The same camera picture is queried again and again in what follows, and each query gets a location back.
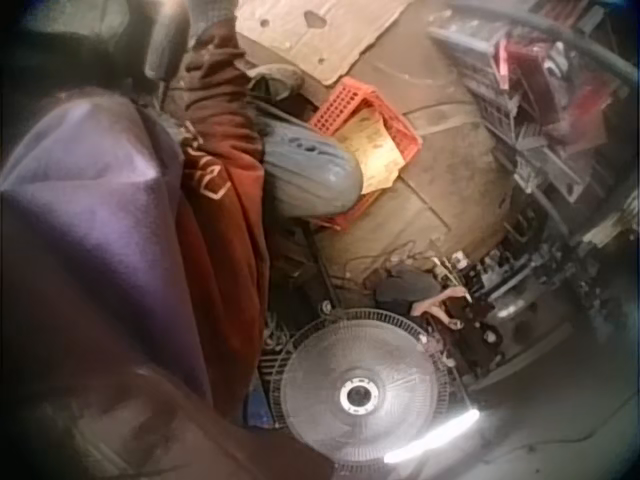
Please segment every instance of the black hose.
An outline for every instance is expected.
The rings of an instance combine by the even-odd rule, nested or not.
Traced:
[[[450,3],[450,6],[462,12],[488,16],[498,20],[509,20],[538,30],[590,58],[600,68],[633,89],[638,87],[638,70],[636,67],[594,41],[578,35],[547,18],[517,8],[505,8],[468,0],[454,0]]]

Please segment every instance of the wire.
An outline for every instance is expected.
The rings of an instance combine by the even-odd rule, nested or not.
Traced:
[[[607,415],[599,424],[593,427],[591,431],[589,431],[585,435],[581,435],[575,438],[560,438],[560,439],[541,440],[539,442],[527,443],[525,445],[521,445],[519,447],[515,447],[510,450],[507,450],[506,452],[501,453],[495,458],[492,458],[489,460],[482,460],[481,463],[484,465],[491,465],[492,463],[495,463],[504,457],[508,457],[516,452],[519,452],[520,450],[526,450],[534,447],[539,447],[544,445],[571,445],[571,444],[586,442],[587,440],[590,440],[593,437],[595,437],[598,434],[598,432],[602,430],[613,419],[613,417],[615,417],[624,407],[627,406],[627,404],[631,400],[633,400],[637,396],[638,396],[638,392],[634,392],[628,397],[626,397],[616,408],[613,409],[613,411],[609,415]]]

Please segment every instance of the cable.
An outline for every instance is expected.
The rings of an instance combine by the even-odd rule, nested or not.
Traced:
[[[613,419],[613,417],[615,417],[620,412],[620,410],[626,407],[627,404],[631,400],[633,400],[637,395],[638,395],[638,392],[634,392],[628,397],[626,397],[616,408],[613,409],[613,411],[609,415],[607,415],[598,425],[593,427],[591,431],[589,431],[585,435],[582,435],[580,437],[575,437],[575,438],[560,438],[560,439],[554,439],[554,440],[541,440],[539,442],[527,443],[526,445],[521,445],[519,447],[512,448],[511,450],[507,450],[506,452],[503,452],[500,455],[490,460],[482,460],[481,463],[483,465],[491,465],[492,463],[495,463],[504,457],[508,457],[509,455],[519,452],[520,450],[530,449],[530,448],[539,447],[543,445],[571,445],[571,444],[586,442],[587,440],[590,440],[591,438],[595,437],[598,434],[598,432],[602,430]]]
[[[603,70],[614,75],[633,89],[638,87],[637,68],[623,60],[615,53],[598,45],[596,42],[578,35],[557,23],[518,8],[505,8],[485,2],[473,2],[468,0],[454,0],[451,7],[463,12],[486,15],[501,20],[509,20],[538,30],[554,40],[561,41],[571,46],[576,52],[590,58]]]

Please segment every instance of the fan hub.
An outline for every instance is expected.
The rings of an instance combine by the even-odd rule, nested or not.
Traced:
[[[376,408],[380,392],[368,378],[348,380],[340,389],[340,405],[352,415],[365,415]]]

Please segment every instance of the purple cloth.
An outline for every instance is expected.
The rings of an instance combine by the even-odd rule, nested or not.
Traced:
[[[175,234],[181,173],[166,130],[108,93],[24,138],[0,173],[5,379],[46,376],[63,345],[90,350],[73,325],[97,321],[210,398]]]

